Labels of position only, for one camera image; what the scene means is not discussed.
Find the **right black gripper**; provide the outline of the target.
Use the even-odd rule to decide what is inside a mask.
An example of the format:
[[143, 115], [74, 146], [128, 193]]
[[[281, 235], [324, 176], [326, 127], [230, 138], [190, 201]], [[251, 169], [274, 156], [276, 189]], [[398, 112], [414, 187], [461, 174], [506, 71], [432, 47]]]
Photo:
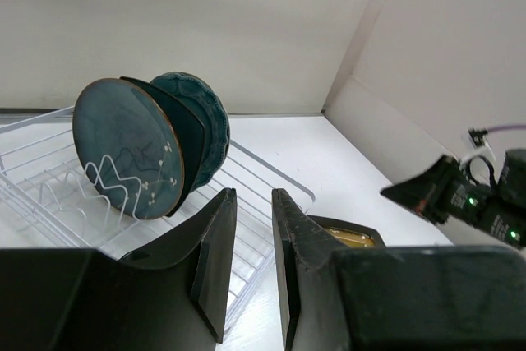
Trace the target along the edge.
[[493, 166], [484, 159], [489, 181], [480, 182], [471, 163], [442, 155], [429, 169], [403, 182], [381, 189], [380, 194], [433, 224], [453, 216], [468, 224], [478, 221], [483, 205], [493, 193]]

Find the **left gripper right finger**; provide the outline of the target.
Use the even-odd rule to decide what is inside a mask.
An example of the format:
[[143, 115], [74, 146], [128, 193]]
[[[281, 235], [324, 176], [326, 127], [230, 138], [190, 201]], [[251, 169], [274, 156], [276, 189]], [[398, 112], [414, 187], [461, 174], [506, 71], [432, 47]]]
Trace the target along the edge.
[[287, 350], [522, 350], [525, 262], [506, 247], [351, 248], [272, 192]]

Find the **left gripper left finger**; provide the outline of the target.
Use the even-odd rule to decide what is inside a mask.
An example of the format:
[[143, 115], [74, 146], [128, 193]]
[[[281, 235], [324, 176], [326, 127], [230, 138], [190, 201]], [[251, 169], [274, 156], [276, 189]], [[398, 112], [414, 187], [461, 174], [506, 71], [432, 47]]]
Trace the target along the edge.
[[212, 350], [224, 339], [237, 194], [113, 259], [91, 248], [1, 251], [4, 350]]

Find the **dark blue round plate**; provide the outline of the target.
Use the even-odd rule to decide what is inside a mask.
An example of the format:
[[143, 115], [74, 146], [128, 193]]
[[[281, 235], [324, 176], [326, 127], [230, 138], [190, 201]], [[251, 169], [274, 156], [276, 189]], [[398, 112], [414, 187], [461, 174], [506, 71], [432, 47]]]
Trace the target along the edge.
[[148, 220], [176, 205], [183, 178], [177, 137], [145, 90], [121, 78], [91, 82], [76, 100], [72, 134], [87, 178], [114, 209]]

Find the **teal square plate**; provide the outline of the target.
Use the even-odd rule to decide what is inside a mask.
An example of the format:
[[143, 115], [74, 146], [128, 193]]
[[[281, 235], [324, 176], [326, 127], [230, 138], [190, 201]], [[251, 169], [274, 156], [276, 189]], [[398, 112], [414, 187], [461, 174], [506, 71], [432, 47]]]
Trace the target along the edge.
[[207, 146], [204, 113], [197, 106], [184, 99], [182, 91], [176, 88], [176, 82], [167, 76], [157, 76], [150, 83], [129, 76], [121, 76], [122, 80], [131, 82], [145, 90], [153, 97], [168, 116], [171, 127], [177, 137], [179, 160], [182, 165], [183, 178], [181, 195], [176, 205], [167, 213], [173, 215], [185, 201], [196, 185]]

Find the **teal scalloped plate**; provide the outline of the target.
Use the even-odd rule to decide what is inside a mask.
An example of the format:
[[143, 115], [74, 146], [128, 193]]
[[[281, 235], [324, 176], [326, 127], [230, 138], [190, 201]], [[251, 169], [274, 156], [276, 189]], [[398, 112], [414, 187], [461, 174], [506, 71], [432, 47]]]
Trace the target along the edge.
[[151, 82], [189, 108], [205, 128], [205, 145], [193, 190], [205, 186], [223, 165], [230, 144], [228, 114], [212, 88], [187, 72], [166, 72]]

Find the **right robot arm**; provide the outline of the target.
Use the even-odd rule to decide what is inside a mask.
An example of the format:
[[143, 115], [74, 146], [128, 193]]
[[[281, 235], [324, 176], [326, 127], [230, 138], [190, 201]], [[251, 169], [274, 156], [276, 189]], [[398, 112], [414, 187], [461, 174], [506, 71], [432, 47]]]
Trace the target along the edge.
[[510, 149], [500, 177], [482, 160], [489, 183], [475, 180], [471, 161], [442, 155], [429, 169], [381, 190], [381, 195], [432, 224], [450, 217], [519, 250], [525, 248], [525, 150]]

